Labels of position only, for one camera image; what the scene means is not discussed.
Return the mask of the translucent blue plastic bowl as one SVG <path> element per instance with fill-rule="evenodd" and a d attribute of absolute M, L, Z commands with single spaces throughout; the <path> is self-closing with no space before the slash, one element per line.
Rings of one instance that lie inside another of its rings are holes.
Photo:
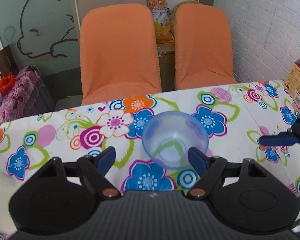
<path fill-rule="evenodd" d="M 159 113 L 145 124 L 142 146 L 149 158 L 165 169 L 189 168 L 189 149 L 203 153 L 209 147 L 209 137 L 203 125 L 184 112 Z"/>

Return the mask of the right orange chair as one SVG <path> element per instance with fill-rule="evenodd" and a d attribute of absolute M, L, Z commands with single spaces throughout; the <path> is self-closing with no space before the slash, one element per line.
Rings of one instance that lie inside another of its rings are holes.
<path fill-rule="evenodd" d="M 177 90 L 236 82 L 230 24 L 221 9 L 200 3 L 180 5 L 173 34 Z"/>

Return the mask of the orange chair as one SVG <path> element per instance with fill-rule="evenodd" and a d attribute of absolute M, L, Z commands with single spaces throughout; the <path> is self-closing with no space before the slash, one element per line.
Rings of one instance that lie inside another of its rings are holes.
<path fill-rule="evenodd" d="M 230 24 L 221 9 L 200 3 L 180 5 L 173 34 L 177 90 L 236 82 Z"/>
<path fill-rule="evenodd" d="M 162 91 L 153 17 L 145 5 L 90 11 L 79 48 L 82 105 Z"/>

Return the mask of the left orange chair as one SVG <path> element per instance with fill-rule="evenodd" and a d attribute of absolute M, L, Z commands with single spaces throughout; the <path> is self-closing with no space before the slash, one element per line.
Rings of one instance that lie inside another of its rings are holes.
<path fill-rule="evenodd" d="M 90 11 L 79 48 L 82 105 L 162 91 L 153 17 L 145 5 Z"/>

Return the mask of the red orange object on stool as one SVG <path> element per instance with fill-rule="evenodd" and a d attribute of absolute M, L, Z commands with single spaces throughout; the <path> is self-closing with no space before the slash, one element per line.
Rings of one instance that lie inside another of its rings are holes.
<path fill-rule="evenodd" d="M 12 72 L 10 72 L 8 75 L 4 76 L 0 80 L 0 94 L 1 96 L 5 96 L 9 93 L 9 91 L 14 87 L 15 85 L 15 77 Z"/>

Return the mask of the brown paper bag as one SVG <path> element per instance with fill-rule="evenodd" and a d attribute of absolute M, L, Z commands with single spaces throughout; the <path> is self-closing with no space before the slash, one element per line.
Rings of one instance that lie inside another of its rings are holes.
<path fill-rule="evenodd" d="M 9 73 L 16 76 L 19 73 L 19 69 L 13 58 L 10 46 L 6 46 L 0 51 L 0 79 Z"/>

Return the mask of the frosted glass door with cat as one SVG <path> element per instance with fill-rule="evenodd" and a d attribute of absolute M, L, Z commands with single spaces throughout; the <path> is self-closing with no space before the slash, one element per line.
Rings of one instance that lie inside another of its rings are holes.
<path fill-rule="evenodd" d="M 70 0 L 0 0 L 0 39 L 19 68 L 50 75 L 79 67 Z"/>

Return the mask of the yellow snack bag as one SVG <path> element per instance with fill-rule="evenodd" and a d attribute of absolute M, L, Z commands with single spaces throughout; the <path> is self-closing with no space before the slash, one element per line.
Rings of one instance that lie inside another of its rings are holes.
<path fill-rule="evenodd" d="M 157 44 L 172 42 L 167 0 L 147 0 L 147 7 L 152 13 Z"/>

